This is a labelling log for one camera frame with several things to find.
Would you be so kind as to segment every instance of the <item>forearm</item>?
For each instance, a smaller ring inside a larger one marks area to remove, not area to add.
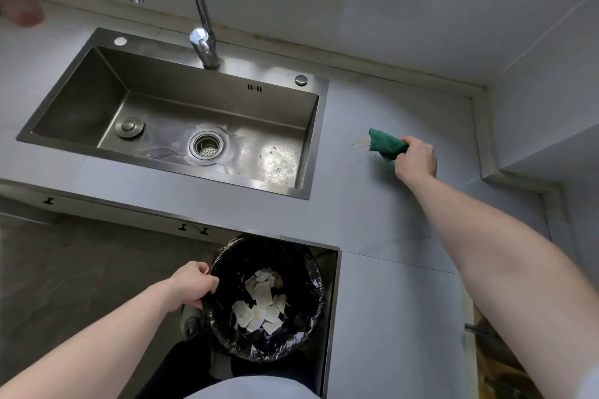
[[[554,244],[511,216],[432,176],[410,188],[471,297],[545,397],[574,397],[599,361],[592,286]]]
[[[0,399],[116,398],[168,311],[168,281],[52,350],[0,388]]]

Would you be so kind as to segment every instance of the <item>green scrubbing sponge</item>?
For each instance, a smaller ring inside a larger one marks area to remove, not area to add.
[[[408,144],[386,132],[370,128],[370,151],[378,152],[386,162],[391,162],[400,153],[408,151]]]

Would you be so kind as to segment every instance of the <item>pants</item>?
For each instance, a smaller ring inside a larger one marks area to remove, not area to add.
[[[136,399],[183,399],[220,380],[210,375],[211,353],[202,337],[182,341],[173,346],[154,375],[137,394]],[[296,350],[273,363],[252,363],[245,359],[231,359],[233,377],[266,375],[296,380],[315,391],[314,376],[304,353]]]

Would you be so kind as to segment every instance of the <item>countertop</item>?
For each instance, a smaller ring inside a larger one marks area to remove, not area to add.
[[[330,79],[309,200],[17,142],[96,27],[187,45],[186,35],[45,4],[21,29],[0,18],[0,179],[276,234],[343,251],[328,397],[463,398],[460,277],[368,129],[433,144],[438,177],[544,229],[535,196],[480,181],[471,102],[437,91],[225,43],[243,56]]]

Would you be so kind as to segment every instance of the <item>plastic bag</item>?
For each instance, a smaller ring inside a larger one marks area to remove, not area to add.
[[[235,328],[231,306],[237,300],[252,303],[245,281],[254,272],[271,268],[283,286],[288,306],[282,327],[269,336],[259,329],[249,333]],[[307,246],[253,235],[242,235],[217,253],[210,274],[220,278],[218,289],[204,299],[208,324],[220,345],[231,355],[258,363],[276,361],[308,341],[324,308],[325,293],[318,264]]]

